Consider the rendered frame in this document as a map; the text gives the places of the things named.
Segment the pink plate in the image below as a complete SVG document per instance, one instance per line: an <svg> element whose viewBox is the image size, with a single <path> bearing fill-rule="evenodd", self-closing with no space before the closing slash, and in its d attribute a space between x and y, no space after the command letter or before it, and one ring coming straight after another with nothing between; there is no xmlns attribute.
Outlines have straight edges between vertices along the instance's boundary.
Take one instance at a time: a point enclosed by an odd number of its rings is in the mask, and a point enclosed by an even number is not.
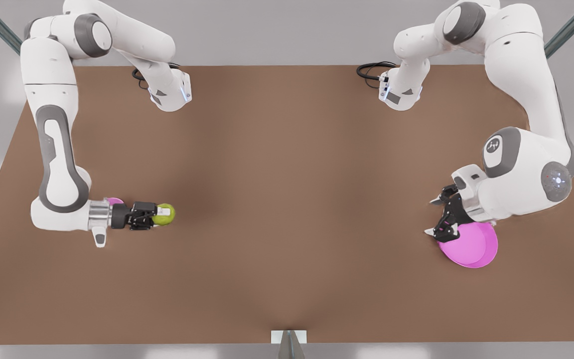
<svg viewBox="0 0 574 359"><path fill-rule="evenodd" d="M438 243L440 250L454 263L481 268L496 257L498 241L491 223L466 223L458 227L458 234L453 241Z"/></svg>

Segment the green apple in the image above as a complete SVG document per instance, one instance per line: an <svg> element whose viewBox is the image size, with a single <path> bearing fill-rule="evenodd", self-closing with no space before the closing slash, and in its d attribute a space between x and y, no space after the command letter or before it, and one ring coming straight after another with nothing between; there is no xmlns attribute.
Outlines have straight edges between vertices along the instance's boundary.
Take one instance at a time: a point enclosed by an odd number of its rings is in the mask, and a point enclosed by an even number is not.
<svg viewBox="0 0 574 359"><path fill-rule="evenodd" d="M171 204L161 203L156 207L156 214L151 218L155 226L167 226L175 218L175 209Z"/></svg>

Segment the silver frame post with foot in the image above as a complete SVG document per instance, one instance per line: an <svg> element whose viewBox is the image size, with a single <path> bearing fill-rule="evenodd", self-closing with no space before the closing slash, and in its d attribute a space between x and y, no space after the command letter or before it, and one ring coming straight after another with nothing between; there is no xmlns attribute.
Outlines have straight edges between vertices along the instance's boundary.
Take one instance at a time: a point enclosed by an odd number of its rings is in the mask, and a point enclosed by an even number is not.
<svg viewBox="0 0 574 359"><path fill-rule="evenodd" d="M301 345L307 343L307 331L272 330L271 343L279 345L277 359L305 359Z"/></svg>

